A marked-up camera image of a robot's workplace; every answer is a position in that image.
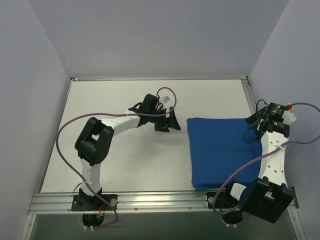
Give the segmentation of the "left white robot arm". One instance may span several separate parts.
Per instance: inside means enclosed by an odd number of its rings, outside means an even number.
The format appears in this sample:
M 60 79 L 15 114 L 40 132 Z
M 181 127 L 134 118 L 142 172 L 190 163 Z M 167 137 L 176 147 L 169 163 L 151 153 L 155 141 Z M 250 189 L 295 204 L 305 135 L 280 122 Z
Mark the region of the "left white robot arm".
M 109 153 L 113 137 L 147 123 L 153 123 L 157 132 L 181 130 L 174 107 L 166 108 L 169 101 L 168 96 L 147 94 L 142 102 L 130 107 L 120 116 L 101 120 L 95 117 L 88 119 L 75 143 L 81 159 L 82 176 L 85 178 L 81 183 L 79 196 L 88 209 L 95 210 L 100 206 L 101 164 Z

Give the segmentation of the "blue surgical drape cloth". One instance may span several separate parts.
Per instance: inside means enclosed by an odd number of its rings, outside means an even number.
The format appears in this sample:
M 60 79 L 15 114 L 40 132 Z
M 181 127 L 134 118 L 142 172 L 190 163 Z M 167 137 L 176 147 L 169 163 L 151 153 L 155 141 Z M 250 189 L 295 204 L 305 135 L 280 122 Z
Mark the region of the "blue surgical drape cloth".
M 189 118 L 191 183 L 195 190 L 220 188 L 237 169 L 261 156 L 262 146 L 244 118 Z

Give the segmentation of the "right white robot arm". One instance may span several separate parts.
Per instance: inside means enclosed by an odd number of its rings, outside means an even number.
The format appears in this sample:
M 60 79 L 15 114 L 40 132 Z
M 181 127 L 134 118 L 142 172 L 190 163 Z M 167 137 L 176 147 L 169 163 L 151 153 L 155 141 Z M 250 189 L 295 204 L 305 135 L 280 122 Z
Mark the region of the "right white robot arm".
M 262 146 L 259 174 L 248 186 L 234 183 L 232 188 L 224 191 L 222 200 L 225 205 L 232 207 L 238 203 L 241 211 L 270 223 L 280 218 L 295 197 L 295 192 L 287 185 L 286 148 L 282 145 L 289 140 L 289 125 L 295 120 L 285 106 L 273 102 L 247 118 Z

